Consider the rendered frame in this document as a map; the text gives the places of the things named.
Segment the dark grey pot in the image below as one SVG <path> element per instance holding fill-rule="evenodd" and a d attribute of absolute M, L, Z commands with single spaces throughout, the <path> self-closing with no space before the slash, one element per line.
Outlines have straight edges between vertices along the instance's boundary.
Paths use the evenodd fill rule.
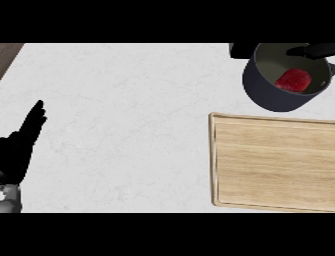
<path fill-rule="evenodd" d="M 273 112 L 289 112 L 300 108 L 328 88 L 335 75 L 335 64 L 325 59 L 310 60 L 286 55 L 286 50 L 307 43 L 260 43 L 250 57 L 242 84 L 252 102 Z M 312 82 L 301 93 L 279 89 L 275 82 L 291 69 L 304 70 Z"/>

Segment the pale wooden cutting board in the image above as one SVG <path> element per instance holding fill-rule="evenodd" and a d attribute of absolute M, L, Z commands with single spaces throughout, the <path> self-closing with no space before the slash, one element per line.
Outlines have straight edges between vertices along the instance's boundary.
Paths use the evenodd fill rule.
<path fill-rule="evenodd" d="M 335 121 L 208 115 L 211 202 L 335 212 Z"/>

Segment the black block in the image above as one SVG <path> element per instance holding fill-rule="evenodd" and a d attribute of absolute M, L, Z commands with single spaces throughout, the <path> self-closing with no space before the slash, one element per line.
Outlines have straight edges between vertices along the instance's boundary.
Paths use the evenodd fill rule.
<path fill-rule="evenodd" d="M 248 59 L 257 47 L 255 43 L 230 43 L 229 55 L 233 59 Z"/>

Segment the red fruit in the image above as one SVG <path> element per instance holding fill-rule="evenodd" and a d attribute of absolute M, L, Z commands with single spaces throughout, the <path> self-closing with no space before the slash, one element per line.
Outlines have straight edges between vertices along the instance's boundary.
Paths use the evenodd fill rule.
<path fill-rule="evenodd" d="M 281 75 L 275 82 L 275 86 L 291 92 L 303 92 L 312 83 L 312 76 L 307 71 L 301 69 L 289 69 Z"/>

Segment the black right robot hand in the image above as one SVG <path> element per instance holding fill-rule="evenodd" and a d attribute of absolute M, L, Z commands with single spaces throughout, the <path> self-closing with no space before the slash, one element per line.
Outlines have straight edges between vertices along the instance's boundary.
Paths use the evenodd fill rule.
<path fill-rule="evenodd" d="M 304 57 L 317 60 L 335 56 L 335 43 L 314 43 L 286 50 L 288 56 Z"/>

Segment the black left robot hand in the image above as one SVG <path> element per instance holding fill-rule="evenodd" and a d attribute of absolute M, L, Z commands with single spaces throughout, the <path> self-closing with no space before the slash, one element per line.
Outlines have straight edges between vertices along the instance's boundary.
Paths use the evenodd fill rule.
<path fill-rule="evenodd" d="M 0 186 L 19 185 L 25 178 L 32 147 L 47 120 L 43 105 L 43 101 L 38 100 L 21 128 L 7 137 L 0 137 Z"/>

